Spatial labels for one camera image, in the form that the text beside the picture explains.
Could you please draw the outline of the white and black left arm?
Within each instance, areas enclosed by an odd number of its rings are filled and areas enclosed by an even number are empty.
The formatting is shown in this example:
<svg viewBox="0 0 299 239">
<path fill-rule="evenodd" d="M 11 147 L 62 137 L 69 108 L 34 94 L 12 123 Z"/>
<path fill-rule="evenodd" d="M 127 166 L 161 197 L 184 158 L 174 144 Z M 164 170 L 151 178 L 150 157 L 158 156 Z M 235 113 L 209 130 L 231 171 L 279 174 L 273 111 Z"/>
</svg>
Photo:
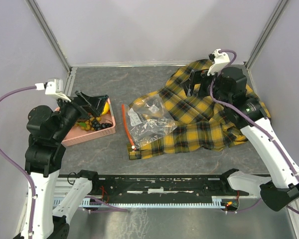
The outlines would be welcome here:
<svg viewBox="0 0 299 239">
<path fill-rule="evenodd" d="M 75 97 L 57 99 L 58 111 L 46 105 L 33 108 L 26 125 L 29 131 L 25 153 L 26 175 L 29 184 L 27 212 L 23 230 L 18 239 L 65 239 L 74 213 L 88 194 L 100 190 L 96 171 L 81 170 L 69 193 L 54 208 L 53 199 L 59 177 L 65 146 L 64 138 L 79 119 L 99 117 L 108 95 L 88 96 L 76 91 Z"/>
</svg>

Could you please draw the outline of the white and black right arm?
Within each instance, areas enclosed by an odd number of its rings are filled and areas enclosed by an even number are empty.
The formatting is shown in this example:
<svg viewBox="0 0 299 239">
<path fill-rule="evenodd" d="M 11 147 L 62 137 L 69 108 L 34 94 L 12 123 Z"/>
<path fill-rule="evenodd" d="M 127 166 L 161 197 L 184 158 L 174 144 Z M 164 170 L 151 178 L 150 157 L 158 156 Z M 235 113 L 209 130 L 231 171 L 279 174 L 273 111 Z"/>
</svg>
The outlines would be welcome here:
<svg viewBox="0 0 299 239">
<path fill-rule="evenodd" d="M 269 117 L 259 100 L 247 94 L 247 77 L 237 67 L 224 68 L 221 73 L 192 70 L 184 83 L 188 96 L 200 85 L 199 97 L 211 96 L 224 106 L 226 117 L 253 145 L 264 162 L 268 177 L 246 174 L 238 169 L 223 173 L 219 190 L 230 195 L 244 191 L 256 196 L 278 212 L 299 198 L 299 167 L 291 159 L 272 128 Z"/>
</svg>

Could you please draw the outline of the clear zip top bag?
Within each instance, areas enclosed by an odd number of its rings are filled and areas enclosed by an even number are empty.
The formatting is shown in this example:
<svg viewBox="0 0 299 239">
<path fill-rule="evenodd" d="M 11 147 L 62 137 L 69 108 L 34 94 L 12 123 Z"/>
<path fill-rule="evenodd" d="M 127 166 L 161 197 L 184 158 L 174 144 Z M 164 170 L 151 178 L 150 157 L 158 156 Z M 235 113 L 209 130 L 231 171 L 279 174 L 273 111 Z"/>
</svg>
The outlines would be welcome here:
<svg viewBox="0 0 299 239">
<path fill-rule="evenodd" d="M 141 99 L 132 106 L 122 105 L 122 114 L 132 151 L 169 135 L 177 128 L 158 94 Z"/>
</svg>

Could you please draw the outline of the brown fake longan bunch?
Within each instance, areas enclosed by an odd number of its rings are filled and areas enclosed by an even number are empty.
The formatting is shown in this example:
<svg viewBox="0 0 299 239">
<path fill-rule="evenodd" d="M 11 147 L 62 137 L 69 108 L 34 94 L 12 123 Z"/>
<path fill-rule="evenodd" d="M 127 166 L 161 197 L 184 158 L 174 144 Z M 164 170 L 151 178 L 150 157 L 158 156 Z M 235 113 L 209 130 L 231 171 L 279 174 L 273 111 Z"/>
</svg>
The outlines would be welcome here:
<svg viewBox="0 0 299 239">
<path fill-rule="evenodd" d="M 91 124 L 89 121 L 77 121 L 75 123 L 75 126 L 80 127 L 81 130 L 84 131 L 90 131 L 91 130 Z"/>
</svg>

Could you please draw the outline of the dark fake grape bunch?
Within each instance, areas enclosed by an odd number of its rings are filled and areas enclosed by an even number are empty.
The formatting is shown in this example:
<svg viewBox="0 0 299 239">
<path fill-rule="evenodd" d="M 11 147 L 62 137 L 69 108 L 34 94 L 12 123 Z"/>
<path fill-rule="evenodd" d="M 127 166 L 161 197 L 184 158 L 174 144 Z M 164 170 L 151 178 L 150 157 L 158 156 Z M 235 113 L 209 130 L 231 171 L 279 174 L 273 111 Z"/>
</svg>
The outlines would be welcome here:
<svg viewBox="0 0 299 239">
<path fill-rule="evenodd" d="M 112 126 L 113 126 L 113 124 L 110 122 L 100 123 L 96 119 L 90 121 L 90 130 L 91 131 L 100 131 L 100 130 L 103 130 L 106 128 L 110 128 Z"/>
</svg>

